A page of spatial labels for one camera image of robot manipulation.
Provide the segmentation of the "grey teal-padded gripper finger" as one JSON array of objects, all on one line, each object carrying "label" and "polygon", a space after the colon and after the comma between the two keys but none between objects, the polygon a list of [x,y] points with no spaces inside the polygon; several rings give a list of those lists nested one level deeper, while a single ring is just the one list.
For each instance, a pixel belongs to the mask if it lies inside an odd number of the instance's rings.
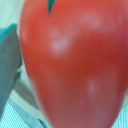
[{"label": "grey teal-padded gripper finger", "polygon": [[0,118],[9,95],[20,77],[22,65],[17,25],[12,24],[0,33]]}]

